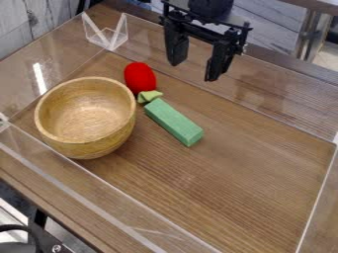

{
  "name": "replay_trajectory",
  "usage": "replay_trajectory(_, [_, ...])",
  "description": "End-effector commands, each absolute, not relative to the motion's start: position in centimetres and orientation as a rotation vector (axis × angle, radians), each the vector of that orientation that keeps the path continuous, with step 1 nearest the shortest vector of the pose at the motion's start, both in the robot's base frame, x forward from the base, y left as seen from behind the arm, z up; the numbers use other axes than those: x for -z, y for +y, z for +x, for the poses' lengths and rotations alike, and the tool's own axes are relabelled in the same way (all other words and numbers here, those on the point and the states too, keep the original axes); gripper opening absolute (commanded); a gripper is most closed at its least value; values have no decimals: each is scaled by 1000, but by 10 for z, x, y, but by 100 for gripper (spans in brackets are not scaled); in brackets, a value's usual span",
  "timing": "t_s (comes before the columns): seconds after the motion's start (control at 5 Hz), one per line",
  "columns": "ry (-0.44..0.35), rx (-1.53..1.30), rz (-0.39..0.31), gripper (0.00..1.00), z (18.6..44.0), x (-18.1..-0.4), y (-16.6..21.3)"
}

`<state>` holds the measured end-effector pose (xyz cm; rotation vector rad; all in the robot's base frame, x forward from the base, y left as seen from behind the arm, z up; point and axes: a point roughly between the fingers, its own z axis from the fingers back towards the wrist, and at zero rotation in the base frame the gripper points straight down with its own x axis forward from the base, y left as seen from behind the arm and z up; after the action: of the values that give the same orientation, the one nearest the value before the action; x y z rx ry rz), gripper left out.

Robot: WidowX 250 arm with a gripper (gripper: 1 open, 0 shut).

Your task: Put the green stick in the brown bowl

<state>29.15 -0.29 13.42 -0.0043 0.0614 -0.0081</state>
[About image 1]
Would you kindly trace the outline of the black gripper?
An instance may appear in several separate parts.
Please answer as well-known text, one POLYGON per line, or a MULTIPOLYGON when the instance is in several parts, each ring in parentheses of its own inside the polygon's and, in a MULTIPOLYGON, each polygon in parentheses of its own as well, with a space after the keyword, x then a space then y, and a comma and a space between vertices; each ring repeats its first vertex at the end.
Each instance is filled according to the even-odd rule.
POLYGON ((233 54, 241 54, 251 23, 232 13, 233 0, 161 0, 168 63, 187 59, 188 38, 213 45, 205 65, 205 81, 227 72, 233 54))

